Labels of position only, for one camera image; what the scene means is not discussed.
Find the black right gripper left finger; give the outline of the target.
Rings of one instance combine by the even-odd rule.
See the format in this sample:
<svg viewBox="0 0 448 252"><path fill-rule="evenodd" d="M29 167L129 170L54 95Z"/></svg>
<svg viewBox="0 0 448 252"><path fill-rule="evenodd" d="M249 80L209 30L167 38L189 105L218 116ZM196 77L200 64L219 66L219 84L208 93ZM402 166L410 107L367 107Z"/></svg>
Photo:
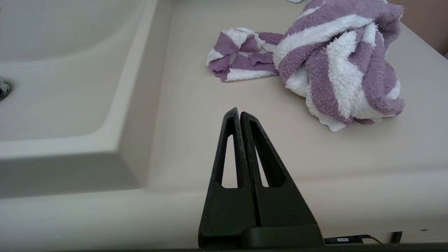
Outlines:
<svg viewBox="0 0 448 252"><path fill-rule="evenodd" d="M236 188L222 185L228 138L233 137ZM198 230L199 247L256 247L255 200L236 107L225 113Z"/></svg>

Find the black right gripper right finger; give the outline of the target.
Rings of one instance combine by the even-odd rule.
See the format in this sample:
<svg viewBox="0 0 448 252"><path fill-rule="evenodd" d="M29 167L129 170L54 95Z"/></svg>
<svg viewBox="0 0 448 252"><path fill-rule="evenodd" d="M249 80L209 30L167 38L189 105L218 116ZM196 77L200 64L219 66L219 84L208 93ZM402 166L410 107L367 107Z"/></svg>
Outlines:
<svg viewBox="0 0 448 252"><path fill-rule="evenodd" d="M240 126L262 227L317 226L317 221L278 155L260 121L242 112Z"/></svg>

